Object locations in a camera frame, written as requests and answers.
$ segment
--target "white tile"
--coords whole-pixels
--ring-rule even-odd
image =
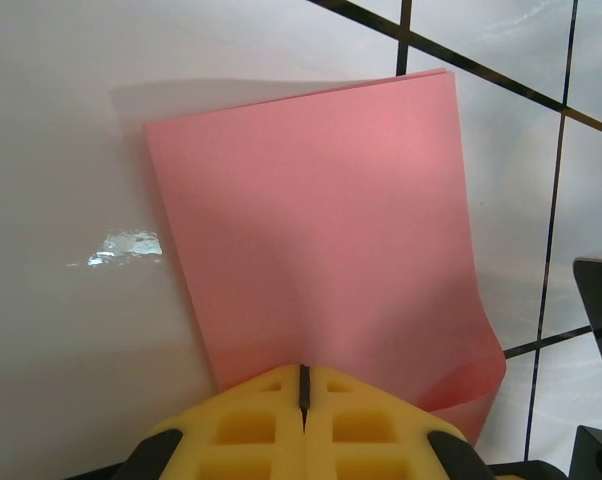
[[[530,460],[568,473],[579,425],[602,428],[602,360],[592,334],[541,350]]]
[[[352,3],[396,24],[401,23],[401,0],[353,0]]]
[[[412,30],[557,100],[572,0],[413,0]]]
[[[579,0],[568,105],[602,121],[602,0]]]
[[[566,119],[543,335],[588,324],[572,262],[602,250],[602,133]]]
[[[534,352],[508,360],[505,378],[476,446],[488,465],[523,460],[533,367]]]
[[[304,1],[0,2],[0,478],[120,461],[213,391],[143,115],[395,62],[396,41]]]
[[[410,49],[410,72],[449,65]],[[472,242],[503,348],[536,339],[559,115],[457,71]]]

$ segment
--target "pink sticky note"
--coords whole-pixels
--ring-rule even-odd
[[[453,74],[146,132],[220,388],[327,365],[476,440],[505,361],[477,289]]]

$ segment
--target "black grout line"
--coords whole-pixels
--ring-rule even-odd
[[[397,76],[408,73],[408,37],[403,32],[410,31],[410,19],[412,18],[412,0],[401,1],[401,36],[397,48]]]
[[[537,380],[539,378],[539,360],[541,358],[541,338],[543,335],[543,321],[545,318],[545,302],[548,294],[548,280],[550,277],[550,261],[552,259],[552,240],[554,234],[554,220],[557,212],[557,197],[559,195],[559,177],[561,174],[561,154],[563,151],[563,135],[565,131],[565,107],[567,106],[568,91],[570,89],[570,68],[572,66],[572,49],[574,45],[574,31],[576,29],[577,8],[579,0],[573,0],[572,18],[570,20],[570,34],[568,36],[568,52],[565,63],[565,79],[563,83],[563,103],[561,109],[561,120],[559,122],[559,135],[557,139],[557,158],[554,164],[554,180],[552,183],[552,203],[550,204],[550,220],[548,222],[548,242],[545,252],[545,268],[543,272],[543,287],[541,290],[541,304],[539,306],[539,322],[537,324],[537,346],[534,351],[534,368],[532,370],[532,388],[530,389],[530,407],[528,409],[528,423],[525,433],[524,461],[530,455],[530,439],[532,436],[532,418],[534,416],[534,401],[537,392]]]
[[[541,339],[541,341],[534,341],[530,343],[524,343],[523,345],[518,345],[516,347],[508,348],[503,351],[506,359],[518,357],[520,355],[524,355],[526,353],[530,353],[538,348],[549,347],[550,345],[556,345],[557,343],[565,342],[566,340],[570,340],[572,338],[580,337],[581,335],[585,335],[586,333],[590,333],[592,331],[592,327],[590,325],[586,325],[585,327],[575,328],[574,330],[569,330],[567,332],[559,333],[557,335],[552,335],[551,337],[546,337]]]
[[[476,75],[483,80],[486,80],[494,85],[505,88],[506,90],[525,97],[533,102],[542,105],[550,110],[559,112],[568,118],[576,120],[579,123],[587,125],[588,127],[594,128],[602,132],[602,122],[586,115],[583,112],[574,110],[567,106],[565,102],[559,102],[553,98],[548,97],[536,90],[523,85],[510,77],[502,75],[491,68],[481,65],[468,57],[460,55],[453,50],[450,50],[443,45],[440,45],[432,40],[425,38],[418,33],[412,31],[402,31],[401,27],[390,20],[383,18],[375,13],[366,10],[365,8],[359,7],[347,0],[307,0],[316,5],[324,7],[332,12],[335,12],[343,17],[346,17],[356,23],[359,23],[365,27],[371,28],[372,30],[382,33],[388,37],[399,40],[401,43],[405,41],[409,46],[416,48],[417,50],[427,53],[433,57],[438,58],[444,62],[447,62],[461,70]],[[574,22],[571,25],[571,39],[573,37]],[[572,48],[569,45],[569,54],[572,55]]]

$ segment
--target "pink paper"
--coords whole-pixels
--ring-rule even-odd
[[[146,132],[220,388],[331,366],[476,440],[505,360],[477,289],[452,73]]]

